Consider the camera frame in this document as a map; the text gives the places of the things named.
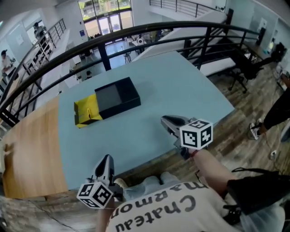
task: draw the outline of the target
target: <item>staircase railing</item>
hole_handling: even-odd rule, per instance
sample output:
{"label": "staircase railing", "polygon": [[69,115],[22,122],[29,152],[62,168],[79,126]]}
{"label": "staircase railing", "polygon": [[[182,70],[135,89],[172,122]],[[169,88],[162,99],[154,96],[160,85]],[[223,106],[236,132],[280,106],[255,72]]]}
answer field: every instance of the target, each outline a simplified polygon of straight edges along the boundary
{"label": "staircase railing", "polygon": [[[18,86],[26,77],[29,77],[37,69],[41,68],[47,62],[49,62],[50,55],[53,50],[56,49],[56,45],[61,39],[62,34],[66,30],[63,19],[59,20],[55,25],[53,25],[47,32],[38,39],[38,41],[32,46],[32,48],[26,53],[24,58],[21,60],[20,64],[14,71],[12,77],[10,78],[7,86],[1,96],[0,103],[4,101],[8,93],[11,92],[12,83],[14,82],[17,74],[19,75],[19,80],[17,82]],[[41,91],[40,80],[34,82],[29,90],[28,98],[32,96],[33,91],[36,93]],[[24,99],[24,93],[19,99],[19,107]],[[13,103],[10,104],[9,112],[12,111]]]}
{"label": "staircase railing", "polygon": [[151,6],[174,10],[175,12],[187,14],[195,18],[211,10],[217,10],[212,7],[188,0],[149,0],[149,4]]}
{"label": "staircase railing", "polygon": [[[141,33],[146,33],[150,31],[157,31],[157,30],[162,30],[162,29],[175,29],[175,28],[206,28],[206,34],[205,35],[197,35],[197,36],[187,36],[187,37],[180,37],[180,38],[174,38],[174,39],[166,39],[166,40],[160,40],[157,42],[152,42],[152,43],[146,43],[143,45],[139,45],[136,47],[128,48],[125,50],[121,50],[119,52],[113,53],[108,55],[106,53],[106,47],[105,44],[111,41],[116,41],[118,39],[123,39],[123,38],[128,38],[132,35],[139,35]],[[231,36],[231,35],[214,35],[211,34],[212,29],[223,29],[225,31],[228,30],[233,30],[233,31],[239,31],[243,32],[243,36]],[[83,44],[80,44],[64,53],[61,55],[57,56],[56,58],[52,59],[50,62],[46,63],[43,65],[41,68],[36,70],[34,73],[32,73],[29,78],[23,80],[7,97],[6,99],[3,100],[3,102],[0,105],[0,118],[6,122],[9,126],[13,127],[15,124],[19,122],[18,115],[19,113],[26,107],[29,106],[32,102],[36,101],[37,98],[41,95],[43,95],[45,92],[53,88],[54,86],[60,84],[61,82],[67,80],[73,75],[76,75],[77,73],[86,70],[87,68],[94,66],[99,63],[103,63],[104,68],[106,71],[111,69],[111,64],[110,64],[110,59],[128,54],[129,52],[139,50],[139,49],[145,49],[150,46],[158,45],[158,44],[165,44],[165,43],[171,43],[175,41],[188,41],[191,39],[204,39],[203,44],[199,45],[196,48],[201,48],[201,54],[194,55],[191,57],[188,57],[187,59],[193,59],[193,58],[199,58],[199,64],[197,65],[198,69],[200,69],[203,59],[207,55],[211,55],[211,53],[206,53],[206,50],[209,47],[212,46],[223,46],[223,44],[208,44],[211,38],[240,38],[240,45],[239,48],[242,47],[243,41],[245,39],[247,40],[253,40],[256,41],[258,40],[258,37],[260,36],[259,33],[240,28],[240,27],[235,27],[235,26],[230,26],[226,24],[217,24],[217,23],[209,23],[209,22],[198,22],[198,21],[175,21],[175,22],[164,22],[164,23],[154,23],[154,24],[146,24],[146,25],[140,25],[132,28],[127,28],[123,30],[119,30],[116,32],[113,32],[111,34],[106,34],[103,36],[100,36],[98,38],[92,39],[90,41],[87,41]],[[41,91],[36,93],[33,97],[30,97],[24,104],[19,105],[18,110],[15,113],[11,113],[7,110],[7,107],[14,102],[14,100],[23,94],[24,91],[26,91],[32,84],[34,84],[36,81],[38,81],[44,74],[48,73],[49,71],[53,70],[57,66],[63,64],[64,62],[72,59],[75,56],[84,54],[88,52],[90,49],[98,48],[98,51],[100,53],[101,58],[94,60],[90,63],[87,63],[86,65],[71,71],[67,75],[60,77],[58,80],[55,82],[51,83],[47,87],[43,88]],[[178,49],[177,52],[182,53],[187,50],[192,50],[192,47],[189,48],[183,48],[183,49]],[[232,49],[228,51],[221,51],[221,53],[229,52],[232,51]]]}

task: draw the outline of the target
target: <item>white t-shirt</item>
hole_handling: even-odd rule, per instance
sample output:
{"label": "white t-shirt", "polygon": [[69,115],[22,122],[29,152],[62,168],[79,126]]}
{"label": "white t-shirt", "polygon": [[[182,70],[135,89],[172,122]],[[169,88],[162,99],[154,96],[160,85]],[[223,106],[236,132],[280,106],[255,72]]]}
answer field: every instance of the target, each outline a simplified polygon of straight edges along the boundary
{"label": "white t-shirt", "polygon": [[[10,64],[11,64],[11,61],[10,61],[10,57],[9,56],[6,56],[5,59],[2,59],[2,66],[1,66],[1,70],[3,68],[7,68],[7,67],[10,67]],[[12,65],[5,73],[7,75],[9,75],[13,70],[14,70],[14,66]]]}
{"label": "white t-shirt", "polygon": [[226,204],[206,185],[177,184],[123,203],[106,232],[241,232],[223,219]]}

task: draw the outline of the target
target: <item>chair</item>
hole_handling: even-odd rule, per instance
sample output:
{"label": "chair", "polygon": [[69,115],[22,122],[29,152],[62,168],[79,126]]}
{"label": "chair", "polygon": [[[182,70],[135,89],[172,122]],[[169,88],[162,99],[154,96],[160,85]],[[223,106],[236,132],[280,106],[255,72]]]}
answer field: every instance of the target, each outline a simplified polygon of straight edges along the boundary
{"label": "chair", "polygon": [[232,90],[236,81],[240,83],[240,85],[245,89],[243,93],[247,92],[246,86],[243,84],[244,78],[248,80],[253,80],[257,77],[258,73],[263,69],[262,66],[271,63],[273,61],[272,58],[267,58],[262,60],[261,62],[257,62],[252,64],[250,60],[245,57],[245,55],[239,49],[235,49],[234,51],[229,52],[229,57],[233,60],[236,66],[233,68],[238,68],[238,72],[230,71],[227,74],[234,78],[231,86],[228,88],[229,91]]}

